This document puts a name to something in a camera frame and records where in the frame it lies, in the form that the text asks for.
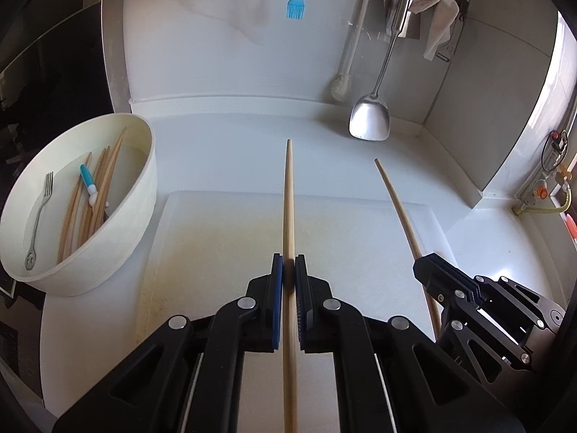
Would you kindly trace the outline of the teal and white peeler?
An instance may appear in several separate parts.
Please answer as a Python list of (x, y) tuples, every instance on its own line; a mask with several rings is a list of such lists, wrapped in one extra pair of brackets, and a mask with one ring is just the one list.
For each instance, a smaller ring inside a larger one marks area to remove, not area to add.
[(80, 175), (88, 193), (88, 204), (91, 208), (94, 208), (99, 193), (90, 169), (84, 163), (80, 165)]

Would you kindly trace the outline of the silver metal fork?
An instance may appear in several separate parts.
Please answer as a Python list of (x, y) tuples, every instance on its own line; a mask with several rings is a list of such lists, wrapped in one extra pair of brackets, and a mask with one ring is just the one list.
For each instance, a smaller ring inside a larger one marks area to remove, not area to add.
[(37, 236), (37, 232), (38, 232), (39, 221), (40, 221), (40, 217), (41, 217), (41, 213), (42, 213), (43, 208), (45, 207), (47, 202), (52, 197), (53, 189), (54, 189), (54, 172), (50, 171), (49, 173), (46, 174), (45, 179), (44, 179), (44, 189), (43, 189), (42, 201), (38, 207), (38, 210), (37, 210), (37, 213), (35, 216), (34, 225), (32, 228), (32, 234), (31, 234), (31, 238), (30, 238), (30, 246), (28, 249), (28, 253), (26, 254), (25, 267), (26, 267), (27, 271), (31, 271), (34, 268), (35, 263), (36, 263), (37, 256), (36, 256), (35, 245), (36, 245), (36, 236)]

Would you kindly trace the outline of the white plastic cutting board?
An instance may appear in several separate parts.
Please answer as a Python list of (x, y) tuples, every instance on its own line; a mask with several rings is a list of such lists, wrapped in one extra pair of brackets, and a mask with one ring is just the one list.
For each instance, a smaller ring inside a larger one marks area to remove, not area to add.
[[(407, 204), (424, 255), (456, 258), (432, 210)], [(174, 315), (196, 320), (246, 294), (282, 250), (283, 198), (269, 193), (172, 193), (147, 261), (135, 329), (141, 343)], [(295, 250), (309, 275), (364, 316), (402, 315), (433, 338), (414, 258), (391, 203), (295, 197)], [(339, 432), (331, 354), (298, 355), (298, 432)], [(282, 356), (248, 353), (238, 432), (283, 432)]]

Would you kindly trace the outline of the steel spatula hanging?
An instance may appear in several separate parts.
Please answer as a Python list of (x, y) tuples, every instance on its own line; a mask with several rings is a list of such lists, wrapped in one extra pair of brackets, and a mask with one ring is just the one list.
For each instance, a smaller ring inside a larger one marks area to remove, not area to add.
[(395, 44), (404, 26), (410, 0), (399, 0), (391, 27), (391, 38), (382, 68), (376, 79), (372, 92), (353, 106), (349, 118), (349, 133), (354, 138), (380, 142), (385, 141), (390, 134), (390, 113), (385, 101), (379, 99), (379, 89), (382, 86), (385, 73), (394, 51)]

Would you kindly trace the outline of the white round plastic basin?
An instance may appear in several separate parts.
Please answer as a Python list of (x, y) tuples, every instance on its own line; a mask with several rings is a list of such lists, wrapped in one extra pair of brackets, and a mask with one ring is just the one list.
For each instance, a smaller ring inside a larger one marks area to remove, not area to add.
[[(69, 257), (57, 254), (76, 175), (84, 160), (97, 161), (123, 138), (110, 181), (102, 226)], [(54, 189), (42, 210), (36, 236), (36, 263), (25, 267), (44, 179), (54, 172)], [(153, 127), (141, 116), (108, 114), (87, 120), (52, 140), (33, 157), (12, 187), (1, 215), (1, 263), (14, 280), (54, 296), (77, 296), (98, 287), (132, 254), (151, 221), (157, 201), (158, 174)]]

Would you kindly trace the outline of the beige cloth on rack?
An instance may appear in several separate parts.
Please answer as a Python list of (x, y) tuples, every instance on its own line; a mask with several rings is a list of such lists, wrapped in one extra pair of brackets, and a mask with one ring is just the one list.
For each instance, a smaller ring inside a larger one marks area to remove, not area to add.
[(423, 57), (431, 62), (438, 47), (451, 39), (451, 26), (459, 16), (460, 7), (455, 0), (412, 0), (409, 6), (409, 11), (413, 14), (429, 9), (433, 9), (433, 14)]

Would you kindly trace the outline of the blue silicone basting brush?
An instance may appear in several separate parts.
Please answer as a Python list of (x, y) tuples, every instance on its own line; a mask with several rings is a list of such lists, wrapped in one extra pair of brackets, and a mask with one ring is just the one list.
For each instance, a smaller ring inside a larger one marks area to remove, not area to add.
[(303, 19), (305, 13), (305, 0), (288, 0), (287, 1), (287, 19)]

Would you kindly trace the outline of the wall socket with orange switch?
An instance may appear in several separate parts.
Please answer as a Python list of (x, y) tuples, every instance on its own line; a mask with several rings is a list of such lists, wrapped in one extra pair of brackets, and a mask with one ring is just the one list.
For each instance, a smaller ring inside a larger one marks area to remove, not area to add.
[(568, 134), (565, 130), (552, 130), (548, 134), (538, 157), (537, 169), (530, 175), (519, 194), (519, 199), (525, 206), (535, 206), (549, 196), (548, 180), (565, 159), (568, 146)]

